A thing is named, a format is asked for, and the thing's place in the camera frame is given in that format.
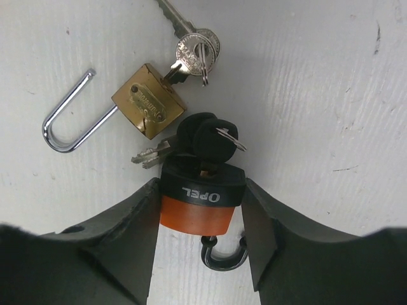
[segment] padlock shackle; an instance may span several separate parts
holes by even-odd
[[[94,69],[87,70],[81,79],[72,87],[71,90],[65,95],[65,97],[58,103],[57,106],[47,115],[43,122],[42,132],[45,142],[55,151],[59,153],[70,153],[77,149],[84,141],[91,136],[104,122],[114,114],[118,107],[115,105],[110,108],[101,118],[99,118],[88,130],[80,135],[75,141],[71,143],[65,143],[56,138],[52,132],[52,124],[55,119],[61,114],[66,106],[77,96],[82,89],[93,79],[96,75]]]
[[[239,241],[239,247],[235,253],[229,257],[215,256],[212,249],[216,246],[216,236],[201,237],[201,260],[209,269],[215,271],[230,271],[240,267],[247,258],[246,237],[243,236]]]

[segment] orange padlock body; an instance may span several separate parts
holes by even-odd
[[[161,200],[161,224],[179,232],[200,236],[226,234],[235,207],[203,207],[168,196]]]

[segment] brass lock body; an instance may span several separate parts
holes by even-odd
[[[150,140],[186,110],[171,84],[151,64],[144,64],[112,96],[112,100]]]

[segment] white textured wall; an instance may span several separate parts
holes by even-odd
[[[212,111],[238,125],[249,151],[234,164],[337,229],[367,234],[407,225],[407,0],[174,4],[221,40],[210,86],[195,78],[176,90],[190,113]],[[176,43],[153,0],[0,0],[1,221],[60,231],[158,174],[130,163],[152,143],[122,114],[72,154],[52,151],[40,127],[94,67],[98,75],[55,124],[61,137],[73,138],[144,62],[165,74]],[[220,249],[233,250],[241,228],[237,213]],[[212,272],[200,262],[199,237],[162,227],[149,304],[259,299],[248,263]]]

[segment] black key head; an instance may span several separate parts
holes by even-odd
[[[179,147],[186,153],[193,154],[193,139],[201,124],[207,119],[216,119],[211,112],[192,114],[184,119],[178,126],[177,138]]]
[[[238,130],[233,123],[223,119],[206,119],[193,138],[193,154],[202,161],[221,164],[235,154],[237,147],[231,140],[221,136],[216,128],[225,129],[238,139]]]

